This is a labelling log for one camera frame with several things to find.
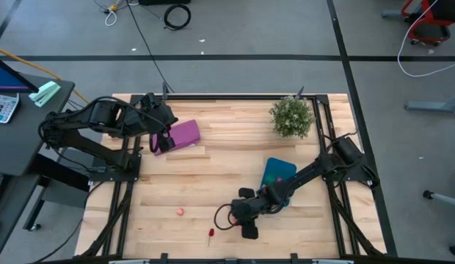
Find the green plant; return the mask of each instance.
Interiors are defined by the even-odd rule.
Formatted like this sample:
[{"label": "green plant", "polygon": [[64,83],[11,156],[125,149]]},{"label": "green plant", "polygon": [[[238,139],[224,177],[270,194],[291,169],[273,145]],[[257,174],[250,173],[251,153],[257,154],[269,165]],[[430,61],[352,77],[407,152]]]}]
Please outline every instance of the green plant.
[{"label": "green plant", "polygon": [[273,130],[283,138],[298,136],[303,139],[314,121],[306,100],[289,95],[275,102],[269,113],[273,116]]}]

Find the black cable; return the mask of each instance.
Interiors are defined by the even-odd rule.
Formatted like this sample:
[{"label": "black cable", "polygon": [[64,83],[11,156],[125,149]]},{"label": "black cable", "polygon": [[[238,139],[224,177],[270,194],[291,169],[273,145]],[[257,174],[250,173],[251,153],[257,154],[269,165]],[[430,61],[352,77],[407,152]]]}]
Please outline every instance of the black cable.
[{"label": "black cable", "polygon": [[104,7],[103,5],[99,4],[96,0],[94,0],[94,3],[97,4],[103,10],[107,10],[108,9],[108,7]]},{"label": "black cable", "polygon": [[71,99],[68,99],[68,101],[70,101],[71,103],[75,104],[76,106],[79,106],[81,108],[84,108],[82,105],[76,103],[75,101],[71,100]]},{"label": "black cable", "polygon": [[[104,182],[100,182],[98,185],[96,185],[94,188],[92,188],[92,190],[89,191],[89,193],[87,194],[87,197],[86,197],[86,202],[87,202],[87,199],[89,198],[89,196],[91,195],[91,193],[95,189],[97,189],[99,186],[101,186],[102,183],[104,183]],[[66,238],[65,242],[63,242],[61,245],[59,245],[57,248],[55,248],[55,250],[53,250],[52,252],[48,253],[46,256],[41,257],[39,260],[35,260],[32,264],[41,263],[42,261],[44,261],[47,258],[51,257],[53,254],[57,253],[63,246],[65,246],[65,244],[67,242],[69,242],[69,240],[74,236],[74,234],[76,234],[76,232],[77,232],[78,228],[81,226],[83,220],[84,220],[84,217],[81,218],[81,220],[79,220],[79,223],[76,225],[76,228],[74,228],[74,231],[71,233],[71,235],[68,236],[68,238]]]},{"label": "black cable", "polygon": [[223,204],[223,205],[221,205],[221,206],[218,208],[218,210],[216,210],[216,213],[214,213],[214,226],[215,226],[217,229],[222,230],[222,231],[229,230],[229,229],[231,229],[231,228],[233,228],[233,227],[235,227],[235,226],[237,225],[237,224],[232,224],[230,220],[228,220],[229,223],[230,223],[230,226],[229,226],[229,227],[220,227],[220,226],[218,225],[218,222],[216,221],[216,218],[218,217],[218,213],[221,211],[221,209],[223,209],[223,208],[226,207],[226,206],[231,206],[231,207],[233,207],[232,204]]},{"label": "black cable", "polygon": [[[186,19],[185,23],[181,24],[180,26],[176,26],[169,22],[169,14],[177,8],[181,8],[181,9],[185,10],[186,14],[188,15],[188,18]],[[174,5],[170,6],[169,8],[167,8],[166,12],[164,13],[164,23],[166,24],[166,27],[168,29],[173,30],[173,31],[183,29],[190,23],[191,19],[192,19],[192,13],[190,12],[190,9],[184,4],[174,4]]]},{"label": "black cable", "polygon": [[227,221],[229,222],[229,224],[236,224],[236,223],[233,223],[231,220],[230,220],[230,217],[234,217],[233,214],[229,211],[229,213],[227,214]]},{"label": "black cable", "polygon": [[63,154],[61,154],[58,150],[55,150],[54,148],[52,148],[52,150],[58,155],[60,156],[61,158],[64,158],[66,161],[69,161],[69,162],[72,162],[74,164],[78,164],[79,166],[81,166],[82,168],[84,168],[85,170],[87,170],[87,172],[89,172],[90,174],[92,174],[92,171],[89,169],[89,167],[87,167],[86,165],[78,162],[78,161],[73,161],[69,158],[66,158]]},{"label": "black cable", "polygon": [[71,107],[73,107],[73,108],[74,108],[74,110],[76,110],[76,111],[78,111],[78,110],[79,110],[79,109],[78,109],[78,108],[77,108],[75,105],[73,105],[71,102],[69,102],[69,101],[68,101],[68,104],[69,104]]},{"label": "black cable", "polygon": [[151,49],[149,48],[148,42],[146,41],[145,36],[142,34],[141,29],[139,28],[137,19],[134,17],[133,10],[131,9],[131,6],[128,4],[128,0],[126,0],[126,4],[128,5],[128,8],[130,9],[131,17],[133,18],[134,24],[136,25],[136,28],[138,29],[139,34],[141,35],[142,40],[145,42],[146,48],[148,49],[149,55],[151,59],[154,62],[154,65],[156,66],[157,71],[159,71],[159,75],[161,76],[162,80],[166,83],[167,87],[169,87],[170,91],[175,93],[175,91],[172,89],[172,87],[169,85],[169,83],[166,81],[166,78],[161,72],[161,69],[159,69],[159,66],[156,63],[156,60],[154,59],[153,53],[151,52]]},{"label": "black cable", "polygon": [[158,16],[156,13],[154,13],[153,11],[149,10],[147,7],[144,7],[142,6],[144,10],[148,11],[149,13],[151,13],[152,15],[154,15],[155,17],[157,17],[161,22],[164,22],[164,19],[161,18],[160,16]]},{"label": "black cable", "polygon": [[342,177],[340,177],[340,180],[338,180],[337,184],[335,186],[333,186],[333,188],[337,188],[343,182],[343,179],[345,178],[345,176],[346,176],[346,173],[343,173]]}]

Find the wire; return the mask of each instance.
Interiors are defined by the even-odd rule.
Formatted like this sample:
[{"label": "wire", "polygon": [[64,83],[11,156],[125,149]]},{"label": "wire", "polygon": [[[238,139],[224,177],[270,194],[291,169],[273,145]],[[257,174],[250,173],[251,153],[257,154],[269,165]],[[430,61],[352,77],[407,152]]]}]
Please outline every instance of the wire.
[{"label": "wire", "polygon": [[81,107],[81,108],[84,108],[82,105],[76,103],[75,101],[71,100],[71,99],[68,99],[68,101],[70,101],[71,103],[74,103],[75,105]]},{"label": "wire", "polygon": [[407,74],[408,76],[410,77],[414,77],[414,78],[420,78],[420,77],[426,77],[426,76],[430,76],[432,74],[435,74],[435,73],[439,73],[439,72],[442,72],[444,70],[447,70],[447,69],[450,69],[452,67],[455,67],[455,63],[453,65],[450,65],[450,66],[447,66],[447,67],[444,67],[443,69],[439,69],[439,70],[435,70],[435,71],[432,71],[430,73],[425,73],[425,74],[420,74],[420,75],[414,75],[414,74],[411,74],[411,73],[408,73],[404,67],[402,66],[402,63],[401,63],[401,54],[402,54],[402,50],[404,49],[404,45],[405,45],[405,40],[407,39],[407,37],[409,36],[409,33],[410,33],[410,30],[412,30],[413,26],[438,2],[439,0],[436,0],[435,2],[433,2],[432,5],[430,5],[430,7],[425,10],[425,12],[423,12],[423,14],[421,14],[421,16],[419,18],[417,18],[417,20],[415,20],[415,22],[413,22],[413,24],[409,27],[409,30],[407,30],[407,33],[405,34],[404,36],[404,40],[402,40],[402,45],[401,45],[401,49],[400,51],[398,51],[398,55],[397,55],[397,62],[398,62],[398,66],[401,68],[401,70]]},{"label": "wire", "polygon": [[216,210],[216,213],[214,213],[214,219],[213,219],[214,226],[216,226],[217,229],[222,230],[222,231],[229,230],[229,229],[231,229],[231,228],[233,228],[233,227],[235,227],[237,225],[237,224],[232,224],[231,223],[231,221],[229,219],[230,213],[227,215],[227,220],[229,221],[230,226],[229,227],[220,227],[218,225],[218,222],[216,221],[216,219],[218,217],[218,213],[221,211],[221,209],[225,208],[226,206],[231,206],[231,208],[233,207],[232,204],[223,204],[223,205],[219,206],[218,210]]},{"label": "wire", "polygon": [[66,158],[63,154],[61,154],[58,150],[55,150],[54,148],[52,148],[52,150],[53,150],[58,156],[60,156],[61,158],[64,158],[66,161],[69,161],[69,162],[72,162],[72,163],[74,163],[74,164],[77,164],[77,165],[81,166],[83,169],[87,170],[87,172],[89,172],[90,174],[92,174],[92,171],[89,169],[88,166],[86,166],[86,165],[84,165],[84,164],[82,164],[82,163],[80,163],[80,162],[78,162],[78,161],[73,161],[73,160],[71,160],[71,159],[69,159],[69,158]]},{"label": "wire", "polygon": [[153,11],[149,10],[147,7],[144,7],[144,6],[141,6],[143,7],[144,10],[148,11],[149,13],[151,13],[152,15],[154,15],[155,17],[157,17],[160,21],[164,22],[164,19],[161,18],[160,16],[158,16],[156,13],[154,13]]},{"label": "wire", "polygon": [[343,179],[345,178],[346,175],[347,173],[343,173],[342,177],[340,178],[340,180],[338,180],[337,184],[333,186],[333,188],[337,188],[343,182]]},{"label": "wire", "polygon": [[[177,8],[181,8],[181,9],[185,10],[185,12],[187,14],[186,21],[183,24],[181,24],[180,26],[176,26],[169,22],[170,13]],[[174,4],[174,5],[170,6],[169,8],[167,8],[166,12],[164,13],[164,23],[166,24],[166,29],[169,29],[172,31],[177,31],[177,30],[183,29],[190,23],[191,19],[192,19],[192,12],[190,12],[190,9],[185,4]]]},{"label": "wire", "polygon": [[71,102],[69,102],[69,101],[68,101],[68,103],[69,103],[70,106],[72,106],[72,107],[74,108],[74,110],[78,111],[78,108],[77,108],[76,106],[74,106],[74,105],[73,105]]},{"label": "wire", "polygon": [[103,10],[107,10],[109,8],[109,7],[105,7],[105,6],[101,5],[101,4],[99,4],[96,0],[93,0],[93,1],[94,1],[95,4],[97,4]]},{"label": "wire", "polygon": [[[9,52],[5,51],[5,50],[2,49],[2,48],[0,48],[0,53],[6,55],[6,56],[8,56],[8,57],[11,57],[11,58],[13,58],[13,59],[15,59],[15,60],[17,60],[17,61],[19,61],[19,62],[25,63],[25,64],[28,65],[28,66],[34,67],[34,68],[36,68],[36,69],[38,69],[38,70],[41,70],[41,71],[43,71],[44,73],[47,73],[47,74],[53,76],[53,77],[54,77],[56,80],[58,80],[58,81],[62,81],[62,79],[61,79],[58,75],[52,73],[52,72],[49,71],[49,70],[46,70],[44,67],[38,66],[38,65],[36,65],[36,64],[34,64],[34,63],[31,63],[31,62],[29,62],[29,61],[26,61],[25,59],[19,58],[19,57],[17,57],[16,55],[9,53]],[[89,101],[88,101],[84,96],[82,96],[77,90],[73,89],[73,92],[74,92],[79,98],[81,98],[84,102],[89,103]]]},{"label": "wire", "polygon": [[[113,22],[109,23],[109,18],[112,15],[115,16],[115,19],[113,20]],[[113,26],[113,25],[115,25],[115,23],[117,23],[117,14],[115,14],[115,12],[113,12],[113,11],[109,11],[109,14],[107,15],[107,18],[105,18],[105,26]]]},{"label": "wire", "polygon": [[145,36],[142,34],[141,29],[139,28],[138,21],[137,21],[137,19],[134,17],[133,10],[131,9],[131,5],[129,5],[128,0],[126,0],[126,4],[128,5],[128,8],[130,9],[131,17],[133,18],[134,24],[136,25],[136,28],[138,29],[138,32],[139,32],[139,34],[141,35],[142,40],[145,42],[146,48],[148,49],[148,52],[149,52],[149,55],[150,55],[151,59],[153,60],[154,65],[156,66],[157,71],[159,71],[159,75],[161,76],[162,80],[164,80],[164,82],[166,83],[167,87],[169,87],[170,91],[173,92],[173,93],[175,93],[175,91],[172,89],[172,87],[171,87],[171,86],[169,85],[169,83],[166,81],[166,78],[165,78],[164,75],[162,74],[161,69],[159,69],[159,66],[158,66],[157,63],[156,63],[156,60],[154,59],[153,53],[151,52],[151,49],[149,48],[148,42],[146,41]]},{"label": "wire", "polygon": [[[87,199],[92,194],[92,192],[94,190],[96,190],[98,187],[100,187],[102,185],[102,183],[104,183],[104,182],[100,182],[98,185],[96,185],[94,188],[92,188],[92,190],[89,191],[89,193],[87,194],[87,197],[86,197],[86,203],[87,203]],[[65,246],[65,244],[67,242],[69,242],[69,240],[74,236],[74,234],[76,234],[76,232],[77,232],[78,228],[81,226],[83,220],[84,220],[84,217],[82,217],[81,220],[79,220],[79,223],[76,225],[76,228],[74,228],[71,235],[69,235],[68,238],[66,238],[65,242],[63,242],[61,245],[59,245],[57,248],[55,248],[55,250],[53,250],[52,252],[48,253],[46,256],[41,257],[39,260],[35,260],[33,263],[40,263],[40,262],[46,260],[47,258],[51,257],[53,254],[57,253],[63,246]]]}]

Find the small red ball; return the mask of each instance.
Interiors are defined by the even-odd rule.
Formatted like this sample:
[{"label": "small red ball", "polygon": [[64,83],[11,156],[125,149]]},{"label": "small red ball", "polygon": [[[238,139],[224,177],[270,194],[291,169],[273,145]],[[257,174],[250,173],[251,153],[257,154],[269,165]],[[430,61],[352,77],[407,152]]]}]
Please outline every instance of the small red ball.
[{"label": "small red ball", "polygon": [[185,212],[183,211],[182,208],[177,209],[177,214],[178,214],[179,216],[183,216],[184,213],[185,213]]}]

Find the wood grain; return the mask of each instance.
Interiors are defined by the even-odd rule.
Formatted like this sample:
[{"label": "wood grain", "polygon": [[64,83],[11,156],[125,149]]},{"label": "wood grain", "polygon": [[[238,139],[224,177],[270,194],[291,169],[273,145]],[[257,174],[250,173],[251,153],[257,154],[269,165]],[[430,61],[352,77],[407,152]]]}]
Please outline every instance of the wood grain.
[{"label": "wood grain", "polygon": [[[114,96],[126,101],[131,97]],[[347,95],[329,98],[337,135],[354,132]],[[148,136],[142,137],[141,146],[145,149],[140,179],[131,200],[125,258],[159,258],[162,252],[169,253],[170,258],[289,258],[292,252],[301,258],[338,256],[330,202],[319,178],[296,190],[291,204],[280,213],[257,220],[259,239],[243,239],[235,227],[215,230],[208,246],[208,231],[214,228],[216,209],[236,198],[239,188],[258,188],[268,158],[283,159],[301,169],[319,153],[315,124],[304,139],[280,139],[272,132],[268,114],[272,103],[167,101],[179,122],[197,121],[202,139],[193,147],[156,157],[147,148]],[[353,139],[359,143],[357,136]],[[118,149],[121,141],[104,136],[102,144]],[[355,221],[375,247],[385,251],[371,191],[359,183],[347,186]],[[77,254],[87,249],[105,225],[112,190],[112,183],[104,183],[89,198]],[[182,217],[176,214],[178,208],[185,210]],[[228,225],[227,213],[228,209],[220,212],[220,225]],[[342,228],[346,248],[351,252],[346,225],[342,224]]]}]

